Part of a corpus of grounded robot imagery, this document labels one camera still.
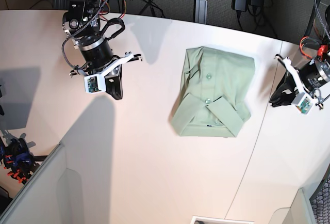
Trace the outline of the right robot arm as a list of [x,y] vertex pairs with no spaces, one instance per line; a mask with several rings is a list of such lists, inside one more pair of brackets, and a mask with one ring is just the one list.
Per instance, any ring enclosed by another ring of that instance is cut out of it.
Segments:
[[104,91],[115,100],[123,97],[122,67],[116,66],[105,76],[98,77],[105,69],[119,59],[109,46],[108,41],[125,30],[122,18],[114,18],[101,25],[101,16],[109,0],[65,0],[67,12],[62,18],[66,40],[72,40],[81,52],[85,63],[71,67],[71,75],[87,76],[87,92]]

